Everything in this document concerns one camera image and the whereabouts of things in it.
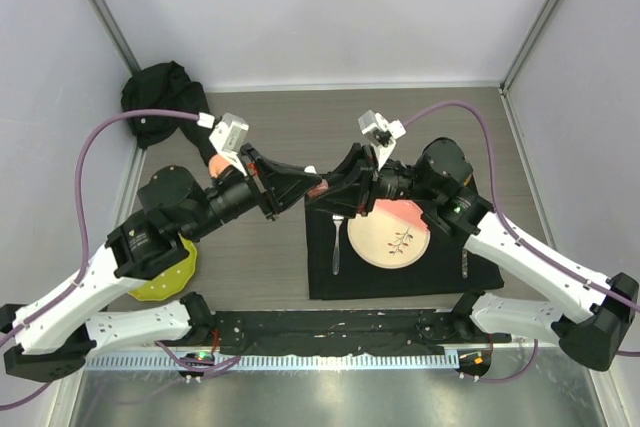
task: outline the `yellow bowl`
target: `yellow bowl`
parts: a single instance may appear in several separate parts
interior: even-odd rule
[[[183,239],[182,237],[180,237],[180,240],[182,240],[182,245],[184,245],[189,252],[187,258],[169,267],[142,287],[130,291],[129,295],[132,295],[138,300],[157,302],[168,299],[184,289],[196,271],[198,249],[190,240]]]

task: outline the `robotic arm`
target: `robotic arm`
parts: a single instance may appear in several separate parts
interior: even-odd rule
[[[633,312],[594,291],[588,283],[582,285],[558,272],[507,235],[491,203],[467,188],[473,169],[452,140],[435,140],[414,165],[389,160],[404,128],[399,121],[389,123],[369,111],[359,123],[370,144],[354,144],[335,170],[321,176],[310,167],[271,161],[244,144],[248,126],[241,118],[225,114],[215,127],[210,120],[211,142],[233,168],[208,189],[202,189],[182,167],[169,166],[157,172],[138,192],[142,210],[109,234],[90,260],[83,282],[16,335],[17,345],[5,353],[10,375],[49,382],[111,349],[156,340],[201,344],[215,320],[198,294],[140,312],[100,310],[186,258],[180,236],[199,241],[254,207],[276,220],[321,181],[329,188],[310,200],[315,208],[353,218],[367,215],[378,199],[412,200],[423,210],[432,235],[488,258],[549,299],[520,301],[484,292],[467,293],[454,308],[463,337],[465,331],[479,329],[537,338],[558,343],[587,367],[608,369]],[[526,233],[520,235],[520,240],[527,240],[589,281],[609,285],[635,302],[638,284],[625,274],[608,279]],[[0,308],[0,330],[7,333],[23,323],[75,278],[76,274],[33,304]]]

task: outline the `black cloth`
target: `black cloth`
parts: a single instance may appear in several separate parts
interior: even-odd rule
[[[381,269],[369,264],[351,246],[347,220],[340,228],[340,272],[331,263],[335,225],[331,214],[305,206],[309,298],[370,299],[411,295],[463,293],[504,286],[494,263],[468,254],[468,277],[462,277],[462,252],[431,236],[427,251],[415,263],[401,269]]]
[[[202,84],[193,82],[184,67],[176,62],[157,64],[133,74],[122,90],[121,105],[125,112],[165,109],[210,113]],[[196,146],[205,164],[216,153],[209,142],[210,131],[195,122],[170,117],[137,117],[129,119],[128,124],[142,149],[162,142],[179,128]]]

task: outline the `plant design on plate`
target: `plant design on plate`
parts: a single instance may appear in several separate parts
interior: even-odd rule
[[[413,235],[409,233],[411,227],[407,227],[407,230],[403,232],[396,232],[396,240],[388,242],[387,245],[391,248],[389,253],[391,255],[404,254],[406,247],[409,247],[409,243],[413,240]]]

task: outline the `floor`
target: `floor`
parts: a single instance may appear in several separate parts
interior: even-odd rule
[[[475,104],[486,118],[497,152],[497,191],[507,215],[532,235],[543,239],[542,227],[527,185],[513,135],[498,90],[389,89],[305,92],[250,92],[210,94],[212,113],[232,112],[250,125],[248,141],[265,156],[297,165],[330,170],[353,142],[362,142],[358,117],[368,109],[389,120],[404,119],[419,109],[447,99]],[[481,194],[489,197],[487,155],[475,119],[459,109],[447,109],[413,124],[401,139],[394,158],[412,163],[431,140],[451,137],[475,168]],[[148,150],[141,182],[158,169],[187,167],[206,186],[207,169],[195,147],[181,133]],[[387,298],[357,301],[308,299],[305,229],[302,204],[271,223],[254,209],[216,231],[199,244],[199,263],[187,290],[202,294],[212,310],[447,308],[459,295]],[[507,272],[498,295],[540,298]],[[118,299],[111,310],[137,310],[148,305],[130,296]]]
[[[496,349],[489,374],[511,375],[530,355]],[[541,349],[526,376],[498,385],[448,370],[238,372],[201,385],[176,379],[169,371],[87,372],[70,425],[607,425],[587,369],[557,348]]]

